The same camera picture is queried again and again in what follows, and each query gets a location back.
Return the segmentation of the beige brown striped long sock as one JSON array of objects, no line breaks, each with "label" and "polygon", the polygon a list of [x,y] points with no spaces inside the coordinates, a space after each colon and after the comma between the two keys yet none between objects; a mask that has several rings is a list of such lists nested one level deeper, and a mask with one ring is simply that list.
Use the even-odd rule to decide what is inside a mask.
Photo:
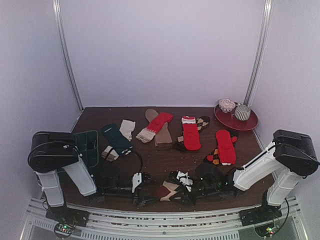
[{"label": "beige brown striped long sock", "polygon": [[155,196],[161,202],[182,202],[184,186],[176,182],[164,181],[161,186],[155,190]]}]

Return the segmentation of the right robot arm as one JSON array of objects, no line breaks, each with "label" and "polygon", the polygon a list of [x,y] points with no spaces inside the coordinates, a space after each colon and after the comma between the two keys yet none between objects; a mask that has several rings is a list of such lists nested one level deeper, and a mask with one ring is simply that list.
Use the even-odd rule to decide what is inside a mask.
[{"label": "right robot arm", "polygon": [[182,190],[182,195],[177,199],[184,204],[194,205],[201,197],[235,197],[238,193],[249,190],[267,175],[281,169],[274,184],[263,194],[263,205],[256,210],[258,219],[266,221],[276,212],[276,207],[282,204],[300,179],[312,175],[319,166],[309,135],[279,129],[273,133],[273,140],[260,154],[225,174],[212,163],[204,162],[195,169],[196,179],[180,171],[174,171],[172,175]]}]

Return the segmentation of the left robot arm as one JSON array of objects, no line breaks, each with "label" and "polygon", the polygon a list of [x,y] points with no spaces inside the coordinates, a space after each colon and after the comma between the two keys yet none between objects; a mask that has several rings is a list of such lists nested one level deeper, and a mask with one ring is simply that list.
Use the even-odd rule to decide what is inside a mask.
[{"label": "left robot arm", "polygon": [[69,221],[72,211],[66,207],[60,172],[69,176],[90,203],[100,203],[111,196],[130,198],[137,207],[159,201],[158,197],[142,194],[142,188],[153,181],[149,173],[139,171],[125,182],[117,166],[102,163],[95,130],[76,134],[39,131],[32,137],[27,162],[37,176],[47,205],[61,222]]}]

